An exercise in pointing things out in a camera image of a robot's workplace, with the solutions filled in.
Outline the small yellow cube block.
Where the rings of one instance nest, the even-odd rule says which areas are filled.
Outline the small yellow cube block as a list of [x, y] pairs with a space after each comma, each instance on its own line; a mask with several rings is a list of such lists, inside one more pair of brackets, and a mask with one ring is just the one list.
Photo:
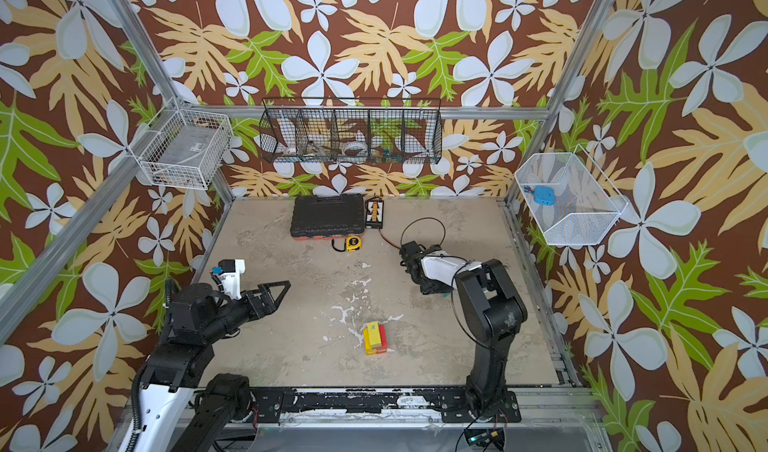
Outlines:
[[365, 326], [364, 337], [367, 339], [368, 349], [379, 349], [383, 344], [379, 323], [367, 323]]

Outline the yellow arch block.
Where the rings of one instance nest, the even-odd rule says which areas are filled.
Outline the yellow arch block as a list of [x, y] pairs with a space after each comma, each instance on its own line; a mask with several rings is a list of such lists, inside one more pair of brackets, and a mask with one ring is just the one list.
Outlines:
[[364, 350], [366, 355], [370, 355], [370, 341], [368, 337], [368, 331], [367, 328], [363, 330], [363, 344], [364, 344]]

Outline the red arch block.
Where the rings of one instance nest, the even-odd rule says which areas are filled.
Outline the red arch block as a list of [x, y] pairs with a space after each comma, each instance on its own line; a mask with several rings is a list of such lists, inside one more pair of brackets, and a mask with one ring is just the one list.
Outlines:
[[386, 353], [388, 350], [388, 342], [386, 337], [385, 327], [383, 325], [378, 326], [379, 345], [374, 348], [376, 354]]

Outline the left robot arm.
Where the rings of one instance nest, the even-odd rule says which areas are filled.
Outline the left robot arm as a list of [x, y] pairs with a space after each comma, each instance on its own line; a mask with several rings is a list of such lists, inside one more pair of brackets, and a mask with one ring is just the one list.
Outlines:
[[119, 449], [207, 451], [228, 423], [248, 417], [253, 399], [246, 377], [219, 374], [196, 390], [214, 344], [275, 313], [290, 288], [289, 281], [263, 283], [231, 299], [208, 283], [178, 289], [167, 281], [165, 326], [134, 378], [132, 425]]

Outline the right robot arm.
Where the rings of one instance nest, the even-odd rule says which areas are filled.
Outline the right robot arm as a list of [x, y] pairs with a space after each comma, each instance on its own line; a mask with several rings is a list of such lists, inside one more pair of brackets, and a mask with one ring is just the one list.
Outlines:
[[509, 351], [528, 312], [505, 266], [497, 259], [470, 261], [415, 241], [401, 245], [399, 255], [422, 294], [458, 295], [462, 329], [475, 344], [465, 386], [467, 411], [475, 418], [507, 412], [512, 406], [506, 383]]

